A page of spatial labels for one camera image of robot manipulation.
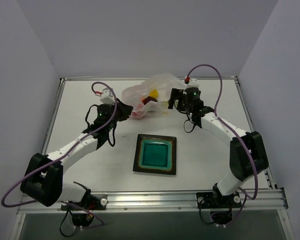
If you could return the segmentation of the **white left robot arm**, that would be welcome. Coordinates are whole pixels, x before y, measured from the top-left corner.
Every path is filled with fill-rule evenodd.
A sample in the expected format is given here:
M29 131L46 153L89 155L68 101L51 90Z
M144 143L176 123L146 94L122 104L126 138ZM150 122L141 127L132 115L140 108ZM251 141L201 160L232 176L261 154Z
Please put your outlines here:
M108 142L110 131L130 117L133 107L118 100L97 105L96 110L96 119L75 140L46 155L32 156L20 185L21 192L46 207L65 201L73 202L80 210L90 206L90 189L78 182L65 183L63 176L72 165Z

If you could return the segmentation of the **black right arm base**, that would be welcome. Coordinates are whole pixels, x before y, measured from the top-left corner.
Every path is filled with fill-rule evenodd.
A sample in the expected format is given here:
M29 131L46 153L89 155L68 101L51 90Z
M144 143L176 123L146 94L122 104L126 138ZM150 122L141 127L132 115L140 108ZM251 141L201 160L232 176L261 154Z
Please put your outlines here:
M215 225L216 227L225 228L234 219L234 209L242 209L242 201L239 193L235 193L222 196L217 193L209 192L197 192L196 193L197 208L199 210L200 220L206 225ZM210 220L204 219L202 215L203 210L209 210Z

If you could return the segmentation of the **dark brown fake fruit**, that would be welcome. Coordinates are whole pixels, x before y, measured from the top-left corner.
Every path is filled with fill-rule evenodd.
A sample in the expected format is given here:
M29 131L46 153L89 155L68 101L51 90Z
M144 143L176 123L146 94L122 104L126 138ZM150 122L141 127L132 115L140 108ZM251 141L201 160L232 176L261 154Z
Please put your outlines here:
M148 97L146 97L142 100L142 103L144 105L148 104L149 102L155 102L156 103L156 102L158 102L158 100L156 98L152 97L152 96L148 96Z

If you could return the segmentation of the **aluminium front rail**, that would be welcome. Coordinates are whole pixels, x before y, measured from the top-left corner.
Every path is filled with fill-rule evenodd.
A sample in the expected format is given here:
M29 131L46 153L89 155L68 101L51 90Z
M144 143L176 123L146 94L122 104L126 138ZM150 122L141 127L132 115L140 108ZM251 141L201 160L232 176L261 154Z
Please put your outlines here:
M198 190L186 191L127 191L92 192L95 197L105 196L106 213L195 212L198 210ZM261 189L257 198L248 199L244 210L284 210L288 202L283 189Z

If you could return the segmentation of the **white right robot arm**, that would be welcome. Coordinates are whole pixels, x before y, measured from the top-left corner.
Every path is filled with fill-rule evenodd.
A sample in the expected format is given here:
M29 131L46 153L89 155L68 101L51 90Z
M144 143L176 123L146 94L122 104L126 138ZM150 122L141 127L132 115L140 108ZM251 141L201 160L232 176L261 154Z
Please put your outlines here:
M207 130L229 147L229 173L215 185L213 203L224 206L230 195L240 190L250 200L257 197L258 174L269 167L263 138L257 131L248 132L218 115L218 96L214 107L204 104L198 87L173 88L168 108L189 117L195 127Z

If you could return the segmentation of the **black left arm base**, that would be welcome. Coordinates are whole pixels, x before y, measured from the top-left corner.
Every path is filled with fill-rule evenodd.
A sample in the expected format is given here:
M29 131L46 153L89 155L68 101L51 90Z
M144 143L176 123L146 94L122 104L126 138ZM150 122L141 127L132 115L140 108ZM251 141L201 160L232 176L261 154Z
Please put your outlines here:
M66 211L70 213L72 223L80 229L99 228L106 225L105 221L93 211L105 211L107 209L108 197L105 194L97 196L86 193L80 202L62 201Z

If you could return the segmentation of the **yellow fake fruit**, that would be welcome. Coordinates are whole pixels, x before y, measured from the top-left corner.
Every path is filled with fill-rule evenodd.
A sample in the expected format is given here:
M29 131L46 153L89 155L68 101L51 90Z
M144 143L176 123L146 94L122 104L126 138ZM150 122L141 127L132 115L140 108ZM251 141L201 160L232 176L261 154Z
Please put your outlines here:
M159 93L158 93L157 89L154 89L154 90L152 90L152 91L149 93L148 96L151 97L151 98L157 99L157 98L159 97Z

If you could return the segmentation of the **translucent white plastic bag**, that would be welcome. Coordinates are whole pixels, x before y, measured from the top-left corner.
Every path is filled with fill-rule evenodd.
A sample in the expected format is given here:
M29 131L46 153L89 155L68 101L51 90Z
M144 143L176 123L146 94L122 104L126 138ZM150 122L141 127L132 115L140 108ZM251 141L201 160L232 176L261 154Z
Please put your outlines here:
M124 89L121 101L133 107L131 119L141 119L147 113L165 114L173 88L184 90L186 84L171 73L157 74Z

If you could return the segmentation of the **teal square ceramic plate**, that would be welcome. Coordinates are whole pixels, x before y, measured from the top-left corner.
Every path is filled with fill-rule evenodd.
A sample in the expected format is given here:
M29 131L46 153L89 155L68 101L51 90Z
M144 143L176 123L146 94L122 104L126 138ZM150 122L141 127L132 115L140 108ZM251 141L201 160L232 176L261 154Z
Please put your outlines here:
M175 176L177 173L177 138L139 134L132 170L136 173Z

